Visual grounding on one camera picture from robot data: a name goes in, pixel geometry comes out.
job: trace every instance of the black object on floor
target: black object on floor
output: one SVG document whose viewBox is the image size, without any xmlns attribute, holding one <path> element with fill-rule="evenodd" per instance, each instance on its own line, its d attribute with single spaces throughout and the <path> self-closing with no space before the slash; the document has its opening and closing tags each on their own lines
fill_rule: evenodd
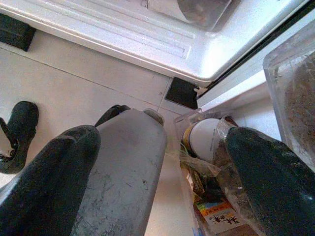
<svg viewBox="0 0 315 236">
<path fill-rule="evenodd" d="M 122 105 L 122 106 L 121 105 L 115 105 L 115 106 L 112 106 L 96 122 L 95 127 L 100 126 L 101 124 L 105 123 L 106 121 L 110 120 L 111 118 L 114 118 L 115 116 L 118 116 L 121 112 L 124 112 L 126 110 L 130 110 L 130 107 L 128 107 L 126 105 Z"/>
<path fill-rule="evenodd" d="M 27 51 L 36 29 L 28 24 L 0 14 L 0 41 Z"/>
<path fill-rule="evenodd" d="M 29 146 L 36 133 L 38 123 L 38 108 L 36 104 L 22 101 L 17 103 L 11 113 L 10 120 L 5 126 L 10 140 L 17 140 L 14 145 L 15 153 L 9 159 L 0 158 L 0 172 L 15 174 L 23 169 Z"/>
<path fill-rule="evenodd" d="M 197 109 L 197 92 L 194 91 L 196 88 L 198 87 L 194 84 L 174 78 L 165 99 L 191 109 Z"/>
<path fill-rule="evenodd" d="M 315 235 L 315 173 L 284 143 L 231 128 L 227 151 L 268 236 Z"/>
<path fill-rule="evenodd" d="M 68 236 L 100 135 L 92 125 L 67 130 L 0 189 L 0 236 Z"/>
</svg>

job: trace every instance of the black shoe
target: black shoe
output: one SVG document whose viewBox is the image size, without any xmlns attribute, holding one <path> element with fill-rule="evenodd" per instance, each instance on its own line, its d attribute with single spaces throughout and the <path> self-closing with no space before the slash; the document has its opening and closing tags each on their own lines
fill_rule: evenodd
<svg viewBox="0 0 315 236">
<path fill-rule="evenodd" d="M 36 133 L 38 108 L 34 103 L 22 101 L 17 103 L 11 113 L 10 120 L 0 125 L 11 142 L 14 151 L 10 157 L 0 156 L 0 172 L 15 174 L 23 169 L 29 146 Z"/>
</svg>

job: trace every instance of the refrigerator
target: refrigerator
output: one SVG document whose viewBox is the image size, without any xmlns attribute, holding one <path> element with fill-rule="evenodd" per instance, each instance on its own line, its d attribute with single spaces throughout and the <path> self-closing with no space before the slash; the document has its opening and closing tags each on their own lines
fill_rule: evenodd
<svg viewBox="0 0 315 236">
<path fill-rule="evenodd" d="M 314 1 L 226 1 L 209 28 L 178 19 L 176 7 L 164 6 L 164 13 L 163 9 L 157 12 L 150 7 L 152 2 L 1 0 L 0 13 L 204 88 L 205 93 L 197 99 L 201 111 L 232 111 L 239 126 L 286 142 L 263 62 L 315 20 Z M 168 1 L 171 7 L 176 3 Z M 300 157 L 315 171 L 307 158 Z"/>
</svg>

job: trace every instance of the white plastic panel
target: white plastic panel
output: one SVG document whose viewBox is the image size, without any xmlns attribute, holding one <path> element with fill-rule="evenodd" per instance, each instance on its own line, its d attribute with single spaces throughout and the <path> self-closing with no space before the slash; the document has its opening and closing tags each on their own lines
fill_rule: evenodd
<svg viewBox="0 0 315 236">
<path fill-rule="evenodd" d="M 246 126 L 281 141 L 278 123 L 270 97 L 240 107 L 232 114 L 239 126 Z"/>
<path fill-rule="evenodd" d="M 237 70 L 228 75 L 211 90 L 206 92 L 201 98 L 198 99 L 198 107 L 203 108 L 203 110 L 210 109 L 213 106 L 224 103 L 232 97 L 242 94 L 247 89 L 254 88 L 262 81 L 265 83 L 262 66 L 265 56 L 314 19 L 315 9 L 310 11 L 302 19 L 292 25 L 256 55 L 241 65 Z"/>
<path fill-rule="evenodd" d="M 159 73 L 207 85 L 305 0 L 234 0 L 213 32 L 145 0 L 1 0 L 0 12 Z"/>
</svg>

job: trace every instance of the black rubber pad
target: black rubber pad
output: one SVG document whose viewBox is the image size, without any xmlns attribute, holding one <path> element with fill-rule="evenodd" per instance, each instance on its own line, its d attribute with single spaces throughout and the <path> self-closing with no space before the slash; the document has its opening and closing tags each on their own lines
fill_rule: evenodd
<svg viewBox="0 0 315 236">
<path fill-rule="evenodd" d="M 194 84 L 174 78 L 165 99 L 185 107 L 197 109 L 197 92 L 194 91 L 196 88 L 198 87 Z"/>
<path fill-rule="evenodd" d="M 24 22 L 0 14 L 0 41 L 3 43 L 27 51 L 35 31 Z"/>
</svg>

